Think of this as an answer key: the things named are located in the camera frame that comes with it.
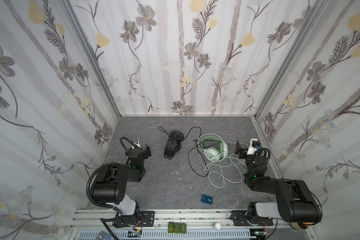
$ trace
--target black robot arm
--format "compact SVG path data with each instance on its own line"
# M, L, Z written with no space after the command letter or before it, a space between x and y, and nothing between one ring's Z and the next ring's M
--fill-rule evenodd
M322 211L303 180L274 179L265 176L270 151L260 147L257 139L251 139L248 149L242 148L237 142L235 154L245 159L247 173L244 175L245 184L256 192L266 192L276 196L279 217L285 222L319 223ZM248 209L252 215L258 217L260 211L258 202L251 202Z

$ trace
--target wall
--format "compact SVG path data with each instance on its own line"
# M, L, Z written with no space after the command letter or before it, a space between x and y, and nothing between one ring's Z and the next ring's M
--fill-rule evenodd
M323 203L324 238L360 238L360 0L328 2L258 121Z
M314 1L70 0L122 114L254 114Z
M0 1L0 239L62 239L116 123L58 1Z

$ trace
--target green headphones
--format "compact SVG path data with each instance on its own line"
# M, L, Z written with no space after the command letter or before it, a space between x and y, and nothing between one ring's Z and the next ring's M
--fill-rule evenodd
M214 147L205 147L205 141L219 143L214 145ZM219 135L213 133L207 133L199 137L197 146L197 149L211 162L222 160L228 156L228 145Z

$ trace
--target yellow flower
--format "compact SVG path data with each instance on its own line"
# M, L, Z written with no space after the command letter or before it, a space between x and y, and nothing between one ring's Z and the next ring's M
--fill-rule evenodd
M214 28L214 27L216 27L216 25L217 25L217 20L216 19L214 19L214 18L210 18L210 20L209 20L209 28Z
M66 104L62 104L62 105L60 106L60 109L61 109L62 111L66 111L66 110L68 109L68 106L67 106Z
M29 2L28 18L36 24L42 24L44 22L43 12L39 8L39 5L34 1Z
M360 57L360 44L355 48L352 53L350 54L351 58L358 58Z
M91 102L90 98L83 98L83 101L81 101L81 107L85 108L89 103Z
M352 31L359 31L360 30L360 13L350 17L348 20L348 28Z
M288 102L292 108L295 106L295 97L292 94L288 95Z
M16 214L11 214L10 215L10 220L13 221L16 218Z
M5 207L5 202L0 203L0 209L2 209L3 207Z
M109 39L101 33L96 33L95 40L99 47L106 47L109 44Z
M190 5L189 9L194 13L199 13L204 9L204 0L193 0Z
M190 77L182 77L181 79L183 80L183 82L193 83L193 79Z
M243 47L247 47L249 45L251 45L252 43L254 43L255 39L252 33L247 33L243 40L241 41L240 45Z
M64 25L62 25L60 23L56 23L56 27L58 28L59 33L64 36L64 34L65 34Z

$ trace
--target gray marble surface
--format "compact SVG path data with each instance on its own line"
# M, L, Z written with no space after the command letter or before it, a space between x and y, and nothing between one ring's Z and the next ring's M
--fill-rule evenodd
M209 182L208 177L197 176L189 166L187 154L196 146L193 139L198 139L199 129L191 131L182 142L181 150L171 160L164 159L163 151L168 137L158 126L167 132L179 130L184 136L191 127L199 126L202 134L215 133L225 141L239 140L247 144L251 138L257 138L249 117L121 117L104 163L125 163L125 151L119 142L121 136L129 139L138 137L142 147L145 144L150 146L152 156L144 161L146 175L141 182L127 183L126 193L139 203L141 209L239 209L247 208L251 201L267 201L268 196L274 199L273 195L251 191L243 182L234 184L226 181L225 187L219 189ZM235 147L235 144L228 143L229 155L234 153ZM192 150L189 157L193 168L203 174L205 164L197 150ZM237 160L233 162L242 174L246 172ZM221 163L222 166L229 164L230 160ZM220 172L220 169L211 166L210 171ZM223 174L232 181L240 180L239 171L234 165L223 168ZM266 174L274 177L269 165ZM217 186L223 184L221 176L216 173L211 174L211 181ZM212 205L201 202L202 194L213 197ZM86 209L100 208L89 203Z

